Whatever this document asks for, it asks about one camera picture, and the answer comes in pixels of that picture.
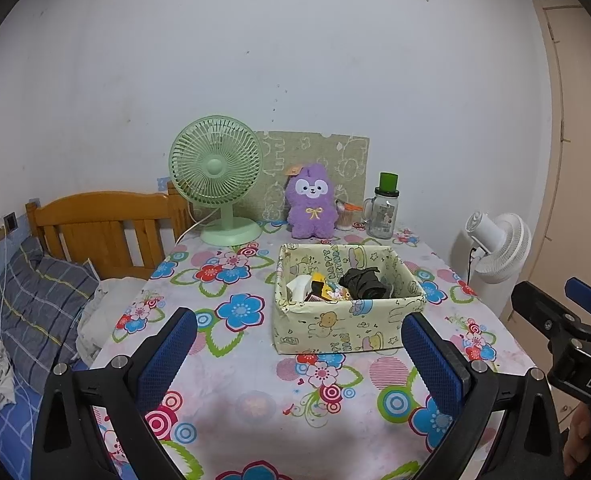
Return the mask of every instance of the fan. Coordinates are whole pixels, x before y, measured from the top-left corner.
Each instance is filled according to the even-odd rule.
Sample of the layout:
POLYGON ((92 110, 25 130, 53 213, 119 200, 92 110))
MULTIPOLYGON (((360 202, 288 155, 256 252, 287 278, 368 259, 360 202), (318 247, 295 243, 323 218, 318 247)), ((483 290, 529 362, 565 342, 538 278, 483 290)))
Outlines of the fan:
POLYGON ((258 136, 246 124, 225 116, 189 124, 171 146, 168 169, 185 199, 220 208, 220 219, 202 229, 207 244, 242 245, 259 237, 256 222, 233 216, 233 204, 248 193, 262 171, 258 136))
POLYGON ((514 213, 491 220, 486 213, 476 211, 465 230, 483 254, 475 272, 486 283, 500 283, 519 272, 531 249, 529 226, 514 213))

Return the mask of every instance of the metal screw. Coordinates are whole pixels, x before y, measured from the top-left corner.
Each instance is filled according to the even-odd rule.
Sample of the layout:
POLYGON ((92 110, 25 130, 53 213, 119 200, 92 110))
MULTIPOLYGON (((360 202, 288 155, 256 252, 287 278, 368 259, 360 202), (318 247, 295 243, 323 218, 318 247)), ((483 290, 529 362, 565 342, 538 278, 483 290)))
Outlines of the metal screw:
POLYGON ((57 363, 54 367, 53 367, 53 373, 55 375, 62 375, 69 367, 66 365, 66 363, 57 363))
POLYGON ((129 362, 129 358, 125 355, 116 355, 111 359, 111 366, 114 368, 124 368, 129 362))
POLYGON ((486 372, 489 367, 484 361, 475 360, 471 363, 471 368, 473 368, 477 373, 481 374, 482 372, 486 372))
POLYGON ((541 381, 544 379, 544 372, 540 368, 531 368, 531 377, 536 381, 541 381))

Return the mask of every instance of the wooden door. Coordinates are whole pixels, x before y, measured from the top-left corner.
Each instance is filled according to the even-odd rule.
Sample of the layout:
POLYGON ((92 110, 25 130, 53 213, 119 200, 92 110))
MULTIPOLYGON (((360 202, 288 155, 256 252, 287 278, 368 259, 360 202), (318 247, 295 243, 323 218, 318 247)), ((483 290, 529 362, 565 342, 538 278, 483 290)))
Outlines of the wooden door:
MULTIPOLYGON (((591 324, 591 315, 564 295, 572 276, 591 286, 591 17, 579 6, 545 8, 544 13, 559 70, 559 88, 552 83, 552 91, 561 95, 562 150, 544 241, 530 276, 522 278, 591 324)), ((544 336, 515 313, 507 327, 540 368, 551 368, 544 336)), ((564 423, 578 401, 559 390, 553 397, 564 423)))

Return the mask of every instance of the human hand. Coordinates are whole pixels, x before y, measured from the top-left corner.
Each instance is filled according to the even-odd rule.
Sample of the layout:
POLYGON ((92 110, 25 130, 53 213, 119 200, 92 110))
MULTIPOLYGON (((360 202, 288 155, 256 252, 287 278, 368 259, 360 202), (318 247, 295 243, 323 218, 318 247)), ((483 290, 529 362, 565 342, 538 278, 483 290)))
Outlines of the human hand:
POLYGON ((591 412, 589 407, 581 402, 571 416, 569 438, 562 451, 564 474, 570 476, 579 464, 584 462, 591 452, 587 437, 591 432, 591 412))

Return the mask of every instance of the fan base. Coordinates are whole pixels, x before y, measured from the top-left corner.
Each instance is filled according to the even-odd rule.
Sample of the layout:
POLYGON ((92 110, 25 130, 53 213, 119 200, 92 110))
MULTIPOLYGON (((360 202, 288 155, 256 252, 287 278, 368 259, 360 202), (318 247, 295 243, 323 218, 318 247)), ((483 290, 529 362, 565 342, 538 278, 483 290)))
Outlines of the fan base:
POLYGON ((200 234, 204 243, 217 247, 244 245, 252 242, 262 234, 260 226, 248 218, 233 217, 233 227, 224 229, 221 220, 208 223, 200 234))

